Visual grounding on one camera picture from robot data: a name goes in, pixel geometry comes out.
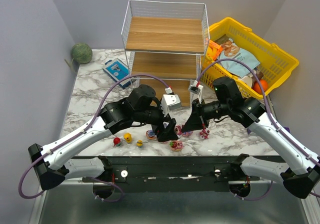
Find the pink bear cake car toy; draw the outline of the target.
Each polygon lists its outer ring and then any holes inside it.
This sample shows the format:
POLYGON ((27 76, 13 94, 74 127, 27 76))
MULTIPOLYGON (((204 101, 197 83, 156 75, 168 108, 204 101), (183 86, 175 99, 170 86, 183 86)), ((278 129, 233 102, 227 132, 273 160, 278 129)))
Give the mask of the pink bear cake car toy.
POLYGON ((182 135, 182 127, 181 127, 181 125, 175 126, 174 131, 178 136, 181 136, 182 135))

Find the pink bear strawberry tart toy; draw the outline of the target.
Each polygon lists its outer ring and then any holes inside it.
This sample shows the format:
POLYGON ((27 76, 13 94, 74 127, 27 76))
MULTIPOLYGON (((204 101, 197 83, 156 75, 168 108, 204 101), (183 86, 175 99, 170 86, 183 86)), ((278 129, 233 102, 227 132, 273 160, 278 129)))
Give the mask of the pink bear strawberry tart toy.
POLYGON ((172 151, 181 151, 184 148, 184 145, 181 141, 171 141, 169 143, 169 146, 171 148, 172 151))

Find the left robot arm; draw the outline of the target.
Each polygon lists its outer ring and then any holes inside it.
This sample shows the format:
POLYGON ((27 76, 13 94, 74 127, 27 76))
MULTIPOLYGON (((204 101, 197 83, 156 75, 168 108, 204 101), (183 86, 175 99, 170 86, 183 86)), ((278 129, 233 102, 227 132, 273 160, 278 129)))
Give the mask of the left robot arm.
POLYGON ((169 110, 180 105, 179 96, 170 88, 158 100, 155 90, 142 84, 128 97, 106 104, 97 116, 65 137, 44 146, 31 145, 28 152, 35 163, 33 169, 41 188, 44 191, 53 189, 66 179, 97 178, 110 170, 107 161, 100 157, 85 161, 75 160, 74 156, 90 145, 130 128, 133 122, 150 124, 159 142, 177 140, 174 131, 177 122, 170 117, 169 110))

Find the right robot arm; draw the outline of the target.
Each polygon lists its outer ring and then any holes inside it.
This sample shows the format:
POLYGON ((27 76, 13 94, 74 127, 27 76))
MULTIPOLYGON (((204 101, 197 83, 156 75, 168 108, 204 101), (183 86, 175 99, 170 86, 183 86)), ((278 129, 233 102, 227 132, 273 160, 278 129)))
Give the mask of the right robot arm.
POLYGON ((241 155, 234 163, 236 172, 283 184, 297 198, 305 199, 320 180, 320 158, 293 137, 255 98, 243 98, 236 82, 229 77, 213 81, 217 101, 194 100, 183 132, 205 129, 210 120, 230 117, 261 137, 285 161, 272 163, 241 155))

